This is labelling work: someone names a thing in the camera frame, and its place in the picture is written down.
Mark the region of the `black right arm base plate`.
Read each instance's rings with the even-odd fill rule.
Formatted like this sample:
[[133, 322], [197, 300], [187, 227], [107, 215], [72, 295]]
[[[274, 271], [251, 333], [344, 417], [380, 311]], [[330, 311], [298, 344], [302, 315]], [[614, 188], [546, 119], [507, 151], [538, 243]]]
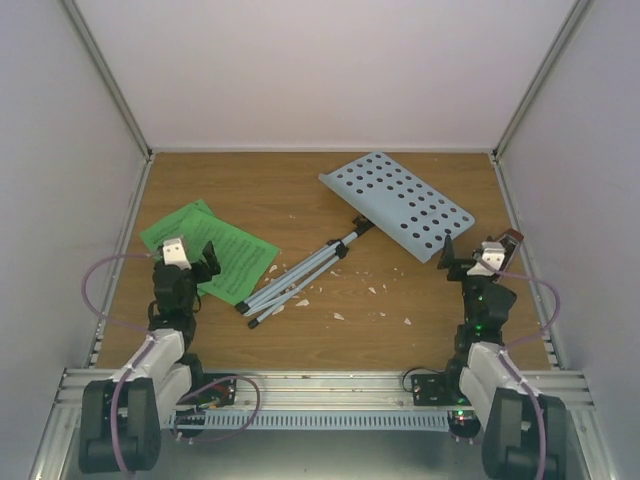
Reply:
[[410, 386], [415, 406], [453, 407], [465, 403], [465, 400], [449, 387], [444, 373], [412, 374]]

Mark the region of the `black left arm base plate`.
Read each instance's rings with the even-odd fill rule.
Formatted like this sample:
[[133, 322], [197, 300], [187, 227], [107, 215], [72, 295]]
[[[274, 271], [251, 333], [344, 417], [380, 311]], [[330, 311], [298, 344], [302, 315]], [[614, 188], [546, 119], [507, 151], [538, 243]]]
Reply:
[[216, 409], [235, 404], [237, 381], [235, 379], [220, 381], [221, 378], [226, 376], [230, 376], [230, 373], [204, 374], [199, 387], [215, 381], [217, 381], [217, 384], [197, 396], [197, 402], [200, 408]]

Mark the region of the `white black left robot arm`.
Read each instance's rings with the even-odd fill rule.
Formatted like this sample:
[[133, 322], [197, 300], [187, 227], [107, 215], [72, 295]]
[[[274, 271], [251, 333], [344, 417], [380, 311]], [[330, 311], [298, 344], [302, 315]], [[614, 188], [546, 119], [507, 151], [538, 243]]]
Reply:
[[144, 342], [123, 367], [83, 391], [78, 463], [85, 474], [151, 470], [162, 421], [179, 400], [193, 404], [205, 395], [201, 365], [188, 349], [201, 307], [198, 287], [221, 272], [214, 245], [206, 242], [191, 261], [185, 241], [172, 238], [152, 256], [154, 299]]

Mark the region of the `green sheet music page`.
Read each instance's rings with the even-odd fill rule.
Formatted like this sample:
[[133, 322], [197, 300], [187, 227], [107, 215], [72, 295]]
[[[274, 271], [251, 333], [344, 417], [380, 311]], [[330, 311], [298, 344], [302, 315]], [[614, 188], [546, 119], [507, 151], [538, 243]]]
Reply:
[[143, 230], [140, 238], [144, 246], [157, 250], [163, 242], [182, 237], [190, 257], [197, 257], [209, 241], [205, 224], [216, 224], [219, 219], [202, 200], [196, 200], [163, 217], [157, 223]]
[[190, 262], [203, 259], [211, 241], [221, 273], [199, 288], [236, 305], [251, 295], [254, 287], [279, 253], [279, 249], [252, 234], [200, 210], [192, 210], [180, 224]]

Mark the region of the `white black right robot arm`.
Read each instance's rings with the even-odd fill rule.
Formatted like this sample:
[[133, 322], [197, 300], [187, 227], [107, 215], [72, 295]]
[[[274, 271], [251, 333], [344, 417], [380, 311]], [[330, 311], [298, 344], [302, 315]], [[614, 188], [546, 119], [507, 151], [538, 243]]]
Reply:
[[484, 432], [482, 465], [491, 479], [563, 479], [567, 472], [567, 410], [532, 386], [509, 356], [502, 328], [517, 300], [501, 284], [522, 241], [507, 230], [482, 242], [469, 259], [444, 238], [438, 262], [462, 289], [464, 321], [442, 382], [451, 403], [470, 403]]

